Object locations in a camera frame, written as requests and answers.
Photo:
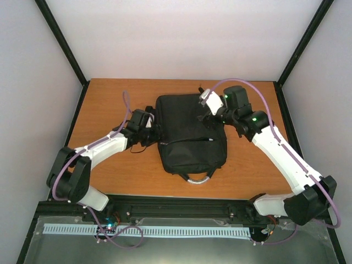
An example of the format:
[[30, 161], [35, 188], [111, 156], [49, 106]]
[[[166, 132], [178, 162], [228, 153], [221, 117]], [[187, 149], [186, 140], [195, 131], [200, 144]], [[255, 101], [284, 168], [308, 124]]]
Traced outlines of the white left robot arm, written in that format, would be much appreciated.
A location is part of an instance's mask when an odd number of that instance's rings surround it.
[[100, 220], [111, 220], [114, 207], [109, 204], [106, 194], [90, 185], [91, 171], [104, 160], [134, 145], [149, 147], [158, 142], [161, 132], [155, 124], [155, 114], [153, 107], [136, 109], [129, 120], [123, 120], [97, 141], [75, 149], [61, 148], [46, 181], [53, 198], [90, 207]]

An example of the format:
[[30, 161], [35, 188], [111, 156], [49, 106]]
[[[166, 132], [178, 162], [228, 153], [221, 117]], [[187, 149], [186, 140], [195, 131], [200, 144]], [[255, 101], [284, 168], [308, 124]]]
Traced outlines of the black student backpack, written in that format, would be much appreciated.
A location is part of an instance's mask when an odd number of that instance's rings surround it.
[[224, 125], [203, 121], [208, 108], [199, 100], [199, 93], [161, 95], [152, 111], [164, 170], [194, 185], [209, 181], [227, 160]]

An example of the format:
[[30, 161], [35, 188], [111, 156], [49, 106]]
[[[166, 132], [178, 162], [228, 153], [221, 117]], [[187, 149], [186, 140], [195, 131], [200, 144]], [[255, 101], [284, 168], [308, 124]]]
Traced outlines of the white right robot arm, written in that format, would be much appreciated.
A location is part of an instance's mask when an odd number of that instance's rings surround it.
[[224, 89], [223, 96], [210, 89], [200, 90], [200, 103], [209, 108], [205, 118], [235, 127], [239, 136], [258, 147], [278, 168], [291, 193], [261, 194], [254, 198], [256, 212], [262, 216], [290, 218], [303, 226], [324, 213], [331, 205], [337, 187], [332, 176], [323, 177], [288, 144], [264, 111], [253, 111], [242, 86]]

